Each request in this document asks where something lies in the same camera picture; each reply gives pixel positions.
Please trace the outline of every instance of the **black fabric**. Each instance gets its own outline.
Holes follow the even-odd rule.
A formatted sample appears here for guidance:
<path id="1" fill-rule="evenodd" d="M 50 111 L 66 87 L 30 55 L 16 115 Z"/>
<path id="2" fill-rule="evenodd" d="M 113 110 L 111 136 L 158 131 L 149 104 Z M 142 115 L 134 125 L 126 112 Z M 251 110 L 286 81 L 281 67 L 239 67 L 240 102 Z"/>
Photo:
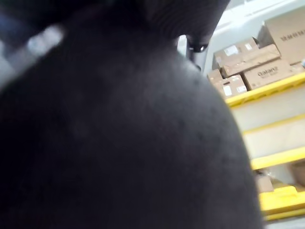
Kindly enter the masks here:
<path id="1" fill-rule="evenodd" d="M 74 26 L 1 92 L 0 228 L 262 228 L 229 109 L 137 15 Z"/>

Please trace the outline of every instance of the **blurred object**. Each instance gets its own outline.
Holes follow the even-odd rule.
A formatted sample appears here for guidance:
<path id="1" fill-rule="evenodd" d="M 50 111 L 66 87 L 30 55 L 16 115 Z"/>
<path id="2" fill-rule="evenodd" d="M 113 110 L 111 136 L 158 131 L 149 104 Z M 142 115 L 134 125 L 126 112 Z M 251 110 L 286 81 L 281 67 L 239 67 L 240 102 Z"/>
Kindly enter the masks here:
<path id="1" fill-rule="evenodd" d="M 267 174 L 257 173 L 255 175 L 255 182 L 259 193 L 274 191 L 271 179 Z"/>
<path id="2" fill-rule="evenodd" d="M 64 37 L 63 28 L 52 25 L 46 28 L 43 32 L 29 39 L 27 47 L 29 51 L 36 56 L 43 56 L 51 48 L 57 46 Z"/>
<path id="3" fill-rule="evenodd" d="M 292 163 L 290 168 L 296 182 L 305 187 L 305 160 Z"/>

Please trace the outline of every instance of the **box label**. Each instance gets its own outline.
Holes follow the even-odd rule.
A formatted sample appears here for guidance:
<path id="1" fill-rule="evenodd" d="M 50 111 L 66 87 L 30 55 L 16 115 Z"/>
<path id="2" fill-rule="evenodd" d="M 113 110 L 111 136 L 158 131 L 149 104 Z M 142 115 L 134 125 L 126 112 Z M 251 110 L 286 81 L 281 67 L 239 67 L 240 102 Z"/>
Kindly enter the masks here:
<path id="1" fill-rule="evenodd" d="M 274 75 L 277 74 L 278 72 L 278 67 L 275 66 L 273 68 L 269 68 L 269 69 L 265 69 L 261 72 L 258 72 L 257 74 L 261 77 L 261 78 L 267 78 L 270 75 Z"/>
<path id="2" fill-rule="evenodd" d="M 247 50 L 252 50 L 252 46 L 249 43 L 245 44 L 245 46 L 246 46 Z"/>
<path id="3" fill-rule="evenodd" d="M 229 85 L 224 86 L 224 94 L 225 94 L 225 96 L 232 95 L 231 87 Z"/>
<path id="4" fill-rule="evenodd" d="M 237 87 L 236 89 L 237 89 L 238 93 L 246 92 L 247 91 L 246 86 L 240 86 L 240 87 Z"/>
<path id="5" fill-rule="evenodd" d="M 300 37 L 300 36 L 303 36 L 303 35 L 305 35 L 305 30 L 295 31 L 295 32 L 293 32 L 291 34 L 288 34 L 286 36 L 282 36 L 281 40 L 286 42 L 288 40 L 291 40 L 293 38 Z"/>
<path id="6" fill-rule="evenodd" d="M 236 47 L 235 45 L 232 45 L 231 47 L 226 48 L 226 49 L 224 50 L 224 53 L 225 53 L 227 56 L 232 56 L 232 55 L 234 55 L 234 54 L 238 54 L 239 51 L 238 51 L 238 49 L 237 49 L 237 47 Z"/>

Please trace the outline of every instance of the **yellow shelf edge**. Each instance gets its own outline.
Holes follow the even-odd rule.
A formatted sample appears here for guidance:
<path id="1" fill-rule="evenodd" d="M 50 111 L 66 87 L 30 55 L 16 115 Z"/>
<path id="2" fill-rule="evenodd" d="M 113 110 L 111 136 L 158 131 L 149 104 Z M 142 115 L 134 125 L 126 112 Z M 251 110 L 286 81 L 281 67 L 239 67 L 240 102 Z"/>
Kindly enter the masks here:
<path id="1" fill-rule="evenodd" d="M 287 123 L 296 122 L 296 121 L 299 121 L 299 120 L 302 120 L 302 119 L 305 119 L 305 114 L 300 114 L 300 115 L 297 115 L 297 116 L 294 116 L 294 117 L 290 117 L 290 118 L 287 118 L 287 119 L 276 121 L 274 123 L 266 124 L 266 125 L 263 125 L 263 126 L 260 126 L 260 127 L 256 127 L 256 128 L 250 129 L 250 130 L 243 131 L 243 135 L 247 135 L 247 134 L 250 134 L 250 133 L 253 133 L 253 132 L 256 132 L 256 131 L 276 127 L 276 126 L 279 126 L 279 125 L 285 125 Z"/>
<path id="2" fill-rule="evenodd" d="M 301 215 L 305 215 L 305 208 L 264 216 L 264 220 L 271 221 L 271 220 L 284 219 L 284 218 L 296 217 Z"/>
<path id="3" fill-rule="evenodd" d="M 263 97 L 273 95 L 274 93 L 279 93 L 287 89 L 300 86 L 305 83 L 305 73 L 300 73 L 286 79 L 268 84 L 266 86 L 257 88 L 252 91 L 234 96 L 232 98 L 226 99 L 226 103 L 230 107 L 235 107 L 242 105 L 251 101 L 258 100 Z"/>
<path id="4" fill-rule="evenodd" d="M 253 170 L 305 159 L 305 146 L 251 160 Z"/>

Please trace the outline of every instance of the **cardboard box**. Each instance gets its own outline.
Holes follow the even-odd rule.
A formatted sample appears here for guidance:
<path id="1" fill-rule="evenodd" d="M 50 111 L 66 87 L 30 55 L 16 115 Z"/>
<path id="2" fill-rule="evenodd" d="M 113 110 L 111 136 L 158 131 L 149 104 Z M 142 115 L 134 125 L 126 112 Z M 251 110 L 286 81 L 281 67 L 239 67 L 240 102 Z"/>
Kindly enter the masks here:
<path id="1" fill-rule="evenodd" d="M 255 182 L 259 193 L 274 191 L 271 179 L 267 175 L 256 175 Z"/>
<path id="2" fill-rule="evenodd" d="M 242 54 L 249 53 L 257 49 L 258 46 L 254 38 L 249 38 L 248 40 L 217 51 L 214 53 L 212 69 L 220 69 L 227 61 L 231 61 Z"/>
<path id="3" fill-rule="evenodd" d="M 216 69 L 208 73 L 208 79 L 211 83 L 217 83 L 223 80 L 223 77 L 221 76 L 219 69 Z"/>
<path id="4" fill-rule="evenodd" d="M 213 85 L 224 99 L 245 93 L 247 91 L 247 88 L 240 75 L 234 75 L 228 79 L 214 83 Z"/>
<path id="5" fill-rule="evenodd" d="M 264 63 L 274 61 L 280 57 L 281 55 L 276 46 L 272 44 L 226 62 L 223 67 L 223 74 L 224 77 L 227 78 L 231 75 L 240 74 Z"/>
<path id="6" fill-rule="evenodd" d="M 296 182 L 305 186 L 305 161 L 293 163 L 290 168 Z"/>
<path id="7" fill-rule="evenodd" d="M 287 61 L 276 60 L 246 71 L 244 81 L 248 89 L 253 90 L 292 75 L 294 72 Z"/>
<path id="8" fill-rule="evenodd" d="M 305 58 L 305 7 L 266 20 L 258 34 L 260 45 L 275 44 L 290 65 Z"/>

